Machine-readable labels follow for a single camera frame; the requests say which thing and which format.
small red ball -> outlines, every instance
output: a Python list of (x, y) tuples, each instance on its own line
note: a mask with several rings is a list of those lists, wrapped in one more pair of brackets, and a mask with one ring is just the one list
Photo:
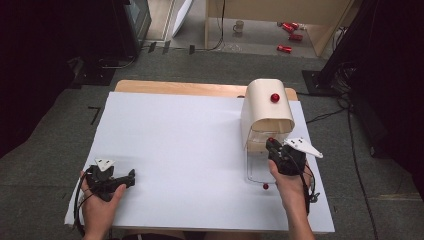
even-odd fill
[(280, 101), (280, 95), (278, 95), (277, 93), (273, 93), (271, 95), (271, 102), (276, 103), (278, 101)]

floor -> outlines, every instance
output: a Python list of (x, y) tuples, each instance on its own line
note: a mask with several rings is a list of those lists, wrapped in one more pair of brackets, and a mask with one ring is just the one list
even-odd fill
[[(171, 48), (188, 49), (190, 45), (194, 45), (196, 49), (204, 49), (205, 1), (193, 2), (183, 25), (175, 37), (172, 37), (177, 13), (183, 3), (184, 0), (175, 0), (174, 11), (170, 16), (165, 41), (170, 41)], [(217, 48), (218, 51), (318, 58), (309, 40), (307, 29), (296, 30), (296, 34), (303, 35), (303, 40), (301, 42), (294, 42), (288, 40), (289, 34), (281, 27), (278, 27), (276, 22), (243, 20), (244, 27), (242, 33), (235, 33), (233, 26), (236, 24), (236, 21), (236, 19), (224, 19), (223, 43)], [(209, 19), (209, 49), (215, 47), (221, 37), (220, 26), (221, 19)], [(157, 46), (163, 46), (165, 41), (158, 41)], [(292, 52), (288, 54), (277, 51), (276, 48), (279, 44), (292, 47)], [(328, 59), (332, 52), (332, 46), (329, 44), (319, 58)]]

red object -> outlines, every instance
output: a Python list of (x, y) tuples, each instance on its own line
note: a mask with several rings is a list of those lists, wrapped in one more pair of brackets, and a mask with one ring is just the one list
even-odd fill
[(294, 28), (294, 30), (299, 29), (299, 23), (289, 23), (290, 26)]
[(280, 44), (277, 47), (277, 51), (291, 53), (291, 47), (283, 46), (283, 45)]
[(286, 30), (288, 33), (293, 33), (294, 28), (289, 23), (283, 23), (281, 26), (282, 29)]
[(280, 95), (278, 95), (277, 93), (273, 93), (271, 95), (271, 102), (276, 103), (278, 101), (280, 101)]
[(293, 41), (302, 41), (303, 36), (300, 34), (290, 34), (289, 36), (289, 40), (293, 40)]

